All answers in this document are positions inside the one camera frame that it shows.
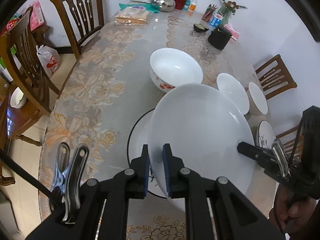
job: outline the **green plastic bag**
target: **green plastic bag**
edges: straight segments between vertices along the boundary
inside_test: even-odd
[[[11,50],[11,54],[12,54],[12,55],[15,55],[15,54],[17,53],[17,51],[15,50],[14,47],[11,47],[10,50]],[[2,57],[0,57],[0,65],[1,65],[3,68],[6,68],[6,66],[5,66],[5,64],[4,64],[4,62],[3,62]]]

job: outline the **chair backrest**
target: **chair backrest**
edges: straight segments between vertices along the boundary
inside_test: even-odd
[[[70,41],[73,53],[75,54],[76,59],[78,59],[81,54],[81,45],[83,44],[83,42],[87,38],[89,38],[93,33],[97,32],[104,26],[102,0],[97,0],[98,22],[99,22],[99,25],[97,27],[94,27],[91,0],[75,0],[76,5],[74,3],[74,0],[50,0],[50,1],[54,4],[54,6],[58,11],[63,27]],[[64,1],[66,1],[67,4],[69,5],[70,13],[78,27],[78,31],[81,36],[81,38],[78,41],[76,39],[74,30],[72,29],[67,11],[63,5]]]
[[[297,131],[298,131],[298,125],[276,136],[282,141],[284,152],[288,155],[291,155],[292,153]],[[302,148],[303,148],[303,135],[302,135],[302,132],[300,132],[297,148],[294,153],[294,156],[297,156],[299,159],[301,158]]]
[[[30,29],[32,10],[33,8],[29,7],[15,27],[0,37],[0,56],[13,82],[43,114],[49,116],[51,113],[49,87],[55,93],[59,90],[50,81],[36,54],[35,42]],[[12,47],[17,51],[16,56],[21,63],[20,69],[17,68],[13,59],[10,50]]]
[[[267,68],[269,65],[271,65],[273,62],[277,62],[277,65],[275,67],[272,67],[268,71],[263,71],[265,68]],[[259,77],[260,72],[265,72],[261,77]],[[263,91],[270,90],[269,93],[267,93],[266,99],[270,99],[290,88],[296,88],[297,84],[294,82],[292,76],[290,75],[287,67],[285,66],[283,60],[281,59],[281,56],[278,54],[274,56],[272,59],[270,59],[268,62],[263,64],[260,68],[256,70],[256,73],[259,77],[259,81],[261,83]]]

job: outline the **white bowl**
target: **white bowl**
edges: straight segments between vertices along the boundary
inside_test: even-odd
[[[21,91],[20,88],[16,88],[14,92],[12,93],[11,99],[10,99],[10,105],[14,108],[21,108],[24,106],[24,104],[27,101],[27,97],[25,94]]]
[[[227,177],[242,193],[250,185],[255,161],[238,153],[238,143],[254,145],[250,127],[236,105],[222,92],[202,84],[186,84],[168,92],[151,117],[148,152],[156,181],[168,197],[162,149],[202,177]],[[170,199],[181,210],[183,199]]]
[[[220,73],[217,76],[217,86],[219,91],[236,104],[241,114],[246,114],[249,111],[248,95],[240,82],[233,76],[227,73]]]
[[[201,83],[203,72],[187,53],[172,48],[158,49],[150,57],[150,76],[163,92],[188,83]]]
[[[255,116],[267,114],[268,104],[261,89],[253,82],[250,82],[248,87],[247,94],[250,102],[249,113]]]

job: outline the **lace tablecloth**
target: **lace tablecloth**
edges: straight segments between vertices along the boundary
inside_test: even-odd
[[[145,26],[107,23],[89,42],[56,101],[48,123],[39,165],[39,179],[51,186],[57,147],[65,141],[71,152],[86,143],[90,156],[82,182],[110,179],[128,168],[126,144],[135,122],[156,107],[163,93],[149,76],[149,58],[160,48],[185,51],[204,72],[203,83],[216,87],[216,77],[226,72],[246,87],[259,84],[238,42],[230,41],[221,52],[207,41],[207,34],[193,30],[201,15],[173,11],[154,14]],[[255,135],[267,116],[246,119]],[[265,214],[272,207],[275,182],[256,166],[247,197]],[[39,196],[42,220],[49,214],[48,201]],[[184,212],[167,199],[148,194],[144,201],[130,200],[127,240],[185,239]]]

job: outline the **white plate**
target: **white plate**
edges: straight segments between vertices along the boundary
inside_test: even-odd
[[[254,145],[250,127],[236,105],[223,93],[202,84],[186,84],[169,91],[151,117],[148,152],[154,176],[168,197],[162,148],[202,177],[227,177],[245,193],[255,161],[238,153],[238,143]],[[184,201],[174,204],[184,210]]]
[[[129,164],[132,159],[141,156],[143,145],[148,143],[148,129],[153,110],[154,109],[146,112],[140,117],[130,132],[127,144],[127,158]],[[165,195],[159,188],[151,170],[149,170],[148,191],[157,197],[165,198]]]
[[[259,124],[257,132],[257,145],[262,148],[271,149],[272,143],[276,138],[276,134],[271,126],[266,120],[261,121]]]
[[[217,76],[219,91],[230,98],[238,107],[241,114],[249,111],[249,99],[244,87],[233,76],[227,73],[220,73]]]
[[[256,116],[267,114],[268,104],[267,104],[266,97],[261,91],[261,89],[253,82],[250,82],[248,87],[249,87],[249,95],[252,98],[252,104],[250,105],[249,112]]]

